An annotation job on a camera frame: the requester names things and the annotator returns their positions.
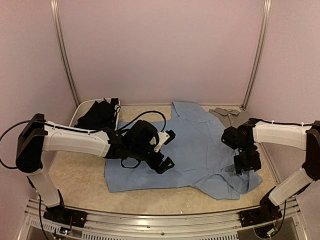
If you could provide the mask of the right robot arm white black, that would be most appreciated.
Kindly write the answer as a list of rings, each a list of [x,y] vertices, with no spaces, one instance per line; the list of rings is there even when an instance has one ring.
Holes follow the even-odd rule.
[[[282,150],[282,153],[273,153],[271,157],[273,160],[283,160],[286,164],[295,153],[304,157],[302,165],[268,191],[257,208],[239,213],[242,227],[284,219],[285,211],[280,206],[320,179],[320,122],[318,120],[313,123],[288,123],[250,118],[238,127],[226,128],[221,141],[238,151],[233,158],[237,174],[261,169],[258,145]]]

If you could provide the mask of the light blue long sleeve shirt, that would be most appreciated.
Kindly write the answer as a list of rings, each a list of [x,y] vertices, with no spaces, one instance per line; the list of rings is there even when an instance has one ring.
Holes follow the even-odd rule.
[[[225,127],[213,114],[192,102],[173,102],[171,118],[166,127],[176,134],[175,139],[161,148],[161,153],[172,159],[175,166],[158,174],[142,162],[108,159],[104,177],[111,193],[194,187],[217,200],[238,200],[257,188],[262,178],[254,171],[236,174],[236,151],[221,142]]]

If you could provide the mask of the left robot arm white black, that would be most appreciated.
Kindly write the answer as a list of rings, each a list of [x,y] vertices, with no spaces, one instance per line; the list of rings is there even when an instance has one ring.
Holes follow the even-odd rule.
[[[131,158],[138,165],[145,162],[157,174],[163,174],[175,165],[170,157],[161,153],[161,147],[169,144],[175,133],[158,131],[150,122],[138,118],[133,120],[131,128],[123,126],[116,130],[59,125],[46,121],[41,113],[35,114],[26,124],[18,137],[16,167],[26,174],[45,204],[43,217],[71,228],[83,228],[88,214],[65,207],[62,194],[42,163],[43,152],[75,152],[120,161]]]

